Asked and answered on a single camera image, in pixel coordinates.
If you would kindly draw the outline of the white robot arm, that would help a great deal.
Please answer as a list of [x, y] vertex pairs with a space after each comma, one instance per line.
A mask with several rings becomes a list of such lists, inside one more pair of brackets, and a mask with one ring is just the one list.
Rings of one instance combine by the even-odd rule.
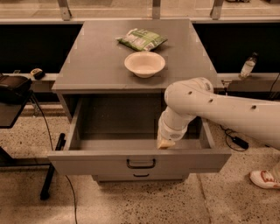
[[280, 149], [280, 102], [214, 93], [206, 78], [172, 83], [164, 92], [166, 109], [158, 121], [157, 147], [182, 139], [197, 116]]

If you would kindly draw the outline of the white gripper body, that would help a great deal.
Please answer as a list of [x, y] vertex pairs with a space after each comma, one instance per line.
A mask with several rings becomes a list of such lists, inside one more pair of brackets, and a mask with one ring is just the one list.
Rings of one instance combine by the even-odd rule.
[[179, 129], [170, 128], [164, 121], [163, 117], [159, 118], [158, 121], [158, 131], [157, 139], [158, 140], [169, 140], [169, 141], [179, 141], [183, 138], [187, 132], [189, 122], [185, 123], [183, 126], [180, 126]]

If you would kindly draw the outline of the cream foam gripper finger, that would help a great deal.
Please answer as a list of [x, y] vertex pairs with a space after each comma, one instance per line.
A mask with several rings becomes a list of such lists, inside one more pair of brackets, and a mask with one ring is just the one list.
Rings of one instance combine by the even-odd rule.
[[167, 140], [165, 138], [159, 138], [157, 140], [157, 147], [162, 150], [162, 149], [168, 149], [172, 146], [175, 145], [175, 142], [172, 140]]

